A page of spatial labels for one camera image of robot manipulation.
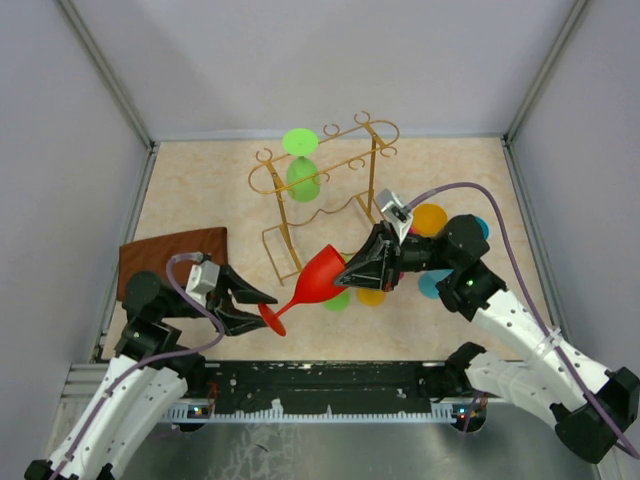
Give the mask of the orange wine glass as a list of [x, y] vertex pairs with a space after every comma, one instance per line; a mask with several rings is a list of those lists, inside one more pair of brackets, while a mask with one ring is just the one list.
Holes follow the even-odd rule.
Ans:
[[423, 203], [413, 210], [412, 229], [424, 237], [435, 236], [447, 223], [448, 215], [438, 205]]
[[358, 289], [356, 296], [361, 304], [369, 307], [377, 307], [384, 302], [386, 293], [378, 290]]

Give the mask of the green wine glass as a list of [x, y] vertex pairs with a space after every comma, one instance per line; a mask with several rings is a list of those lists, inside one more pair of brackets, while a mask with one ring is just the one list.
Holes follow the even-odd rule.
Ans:
[[286, 172], [289, 195], [299, 203], [313, 201], [320, 193], [320, 186], [313, 179], [318, 168], [309, 156], [319, 146], [317, 135], [306, 128], [295, 128], [284, 135], [282, 146], [293, 157]]
[[350, 293], [347, 289], [342, 291], [339, 295], [336, 295], [330, 300], [323, 303], [325, 309], [332, 312], [340, 312], [345, 310], [350, 304]]

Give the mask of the light blue wine glass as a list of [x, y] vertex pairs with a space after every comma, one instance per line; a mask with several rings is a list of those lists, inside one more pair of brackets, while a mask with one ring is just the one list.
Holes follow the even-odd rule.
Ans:
[[429, 299], [438, 299], [439, 291], [437, 284], [448, 277], [452, 271], [450, 269], [431, 270], [424, 272], [418, 280], [420, 293]]

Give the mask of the red wine glass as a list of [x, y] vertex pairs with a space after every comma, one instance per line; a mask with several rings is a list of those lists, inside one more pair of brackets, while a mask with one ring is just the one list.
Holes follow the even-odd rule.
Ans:
[[334, 282], [345, 268], [343, 256], [332, 245], [325, 246], [300, 272], [294, 293], [287, 304], [277, 312], [264, 303], [258, 305], [262, 320], [276, 334], [285, 336], [286, 329], [280, 317], [295, 306], [323, 303], [340, 295], [346, 287], [336, 286]]

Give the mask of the magenta wine glass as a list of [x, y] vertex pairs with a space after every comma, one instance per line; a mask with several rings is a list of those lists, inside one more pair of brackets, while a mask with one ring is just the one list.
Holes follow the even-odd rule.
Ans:
[[416, 240], [416, 230], [411, 227], [401, 245], [401, 260], [399, 279], [402, 280], [407, 272], [413, 272], [415, 263], [414, 242]]

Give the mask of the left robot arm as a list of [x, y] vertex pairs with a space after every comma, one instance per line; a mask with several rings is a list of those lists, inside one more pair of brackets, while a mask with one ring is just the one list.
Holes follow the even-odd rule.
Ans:
[[122, 302], [127, 324], [80, 419], [27, 479], [118, 479], [169, 408], [208, 384], [203, 352], [226, 336], [267, 327], [238, 304], [272, 305], [229, 265], [201, 252], [169, 258], [166, 273], [134, 274]]

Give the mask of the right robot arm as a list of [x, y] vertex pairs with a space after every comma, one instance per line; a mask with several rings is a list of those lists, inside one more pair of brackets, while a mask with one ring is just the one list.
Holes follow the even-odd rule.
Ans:
[[334, 283], [391, 291], [405, 272], [449, 270], [437, 284], [445, 308], [509, 346], [524, 364], [513, 366], [468, 342], [448, 359], [448, 387], [461, 396], [476, 390], [506, 400], [548, 424], [580, 459], [599, 463], [637, 418], [638, 377], [591, 359], [537, 322], [484, 264], [488, 250], [472, 215], [454, 217], [433, 237], [404, 240], [382, 221]]

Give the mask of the brown folded cloth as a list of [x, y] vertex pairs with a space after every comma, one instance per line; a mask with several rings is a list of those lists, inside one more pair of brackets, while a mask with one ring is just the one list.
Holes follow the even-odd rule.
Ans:
[[150, 237], [122, 245], [119, 248], [116, 299], [125, 299], [127, 282], [140, 271], [151, 271], [168, 282], [166, 264], [176, 254], [201, 252], [210, 255], [218, 265], [227, 264], [227, 235], [226, 227], [211, 227]]

